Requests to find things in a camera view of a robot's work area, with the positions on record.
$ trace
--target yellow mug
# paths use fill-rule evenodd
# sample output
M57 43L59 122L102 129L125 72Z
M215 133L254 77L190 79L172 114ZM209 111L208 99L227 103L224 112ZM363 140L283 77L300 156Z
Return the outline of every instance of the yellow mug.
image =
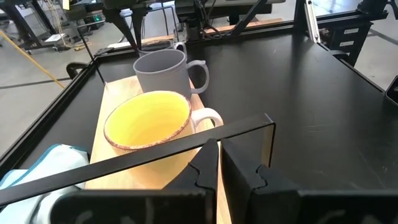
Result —
M213 109L192 111L190 102L172 91L152 91L127 100L107 118L106 140L114 150L137 151L194 134L199 122L210 118L223 125ZM193 159L196 150L130 169L130 173L146 189L161 189L176 177Z

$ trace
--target gray mug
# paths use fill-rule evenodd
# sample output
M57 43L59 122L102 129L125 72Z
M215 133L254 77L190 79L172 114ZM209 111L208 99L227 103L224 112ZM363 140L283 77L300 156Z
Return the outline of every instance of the gray mug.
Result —
M201 66L206 72L206 82L201 88L191 88L188 69ZM187 64L187 56L180 50L167 49L152 52L134 62L142 91L175 91L190 99L192 93L203 93L209 85L209 69L204 60L194 60Z

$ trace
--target metal stand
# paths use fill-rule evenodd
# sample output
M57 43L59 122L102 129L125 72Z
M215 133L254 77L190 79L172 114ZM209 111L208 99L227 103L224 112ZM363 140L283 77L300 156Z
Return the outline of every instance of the metal stand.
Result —
M33 0L30 2L30 5L32 6L32 9L34 10L34 13L38 15L40 18L43 25L47 29L46 31L48 32L47 35L43 37L37 37L33 30L29 27L28 23L26 23L24 17L20 14L20 12L17 10L15 5L7 5L9 10L17 17L17 19L14 21L14 23L17 26L21 26L26 32L29 34L30 37L30 42L25 42L21 47L27 51L28 54L30 54L30 50L34 49L42 49L42 48L48 48L52 47L57 50L58 48L54 43L45 43L42 41L42 39L46 39L51 35L56 34L55 29L52 27L50 21L48 20L47 16L45 15L43 9L40 7L40 5L37 3L36 0Z

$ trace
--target metal bracket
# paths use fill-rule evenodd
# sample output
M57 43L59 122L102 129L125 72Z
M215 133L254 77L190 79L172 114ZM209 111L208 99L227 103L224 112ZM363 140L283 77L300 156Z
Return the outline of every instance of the metal bracket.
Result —
M321 38L319 35L317 17L313 10L313 4L311 0L305 0L304 9L305 9L305 16L307 17L308 34L310 35L312 41L314 41L317 44L320 44Z

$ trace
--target white handle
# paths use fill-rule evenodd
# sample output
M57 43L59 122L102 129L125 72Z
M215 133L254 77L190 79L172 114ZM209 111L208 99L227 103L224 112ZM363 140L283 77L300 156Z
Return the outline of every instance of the white handle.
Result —
M182 46L182 50L184 51L185 55L188 55L187 54L187 46L185 46L185 43L183 43L183 42L175 43L174 49L177 49L178 46Z
M216 127L224 124L223 119L215 110L211 108L202 108L192 112L191 119L193 121L193 125L195 125L195 129L198 127L200 121L207 118L212 119L216 123Z

